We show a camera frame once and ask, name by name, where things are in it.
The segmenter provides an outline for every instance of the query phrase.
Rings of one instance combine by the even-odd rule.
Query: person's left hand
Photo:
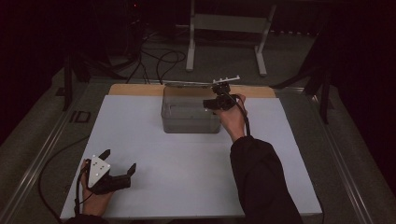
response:
[[[85,167],[86,161],[84,160],[81,164],[81,170]],[[87,188],[87,173],[84,172],[81,176],[81,186],[82,186],[82,200],[87,199],[82,206],[82,214],[84,215],[92,215],[101,217],[106,209],[107,205],[110,202],[111,196],[113,192],[109,192],[107,194],[96,195],[90,192]]]

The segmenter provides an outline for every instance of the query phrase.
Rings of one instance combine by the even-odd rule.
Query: black curtain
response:
[[[0,6],[0,144],[51,85],[63,66],[54,1],[2,1]]]
[[[378,1],[335,7],[301,69],[329,69],[332,84],[396,195],[395,9]]]

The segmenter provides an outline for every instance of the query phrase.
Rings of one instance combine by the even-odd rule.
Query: wooden board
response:
[[[114,84],[109,95],[163,95],[164,85],[156,84]],[[249,98],[276,98],[274,90],[269,87],[231,86],[231,93],[241,93]]]

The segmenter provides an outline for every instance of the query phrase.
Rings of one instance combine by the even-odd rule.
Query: metal frame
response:
[[[186,70],[191,72],[194,67],[195,54],[195,29],[220,30],[220,31],[238,31],[262,34],[262,40],[258,46],[255,46],[257,65],[259,66],[259,74],[262,77],[267,76],[264,58],[262,57],[262,49],[271,28],[272,19],[276,11],[276,5],[271,6],[271,10],[267,18],[249,18],[249,17],[233,17],[195,14],[195,0],[191,0],[190,14],[190,44],[187,54]]]

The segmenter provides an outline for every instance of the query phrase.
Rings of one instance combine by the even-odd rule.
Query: dark background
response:
[[[213,1],[199,2],[197,11],[210,13],[216,9]],[[97,35],[100,24],[90,11],[90,3],[69,1],[65,7],[63,1],[1,2],[0,144],[51,85],[52,76],[63,67],[66,52],[83,49],[92,55],[102,54],[100,58],[106,57],[103,45],[108,44],[108,39],[105,36],[92,38],[100,36]],[[262,2],[258,1],[234,1],[233,4],[219,7],[218,13],[258,16],[269,8],[261,7]],[[396,71],[396,23],[392,13],[395,9],[385,1],[359,1],[354,5],[283,3],[276,11],[272,26],[276,33],[316,35],[321,30],[304,66],[326,64],[329,67],[332,84],[338,87],[349,114],[394,193],[396,101],[392,87]],[[114,15],[119,15],[117,18],[122,21],[122,13],[114,12]],[[134,13],[152,27],[173,35],[175,24],[189,24],[190,4],[185,0],[148,0],[142,1]],[[86,32],[86,38],[77,38],[82,36],[82,31]]]

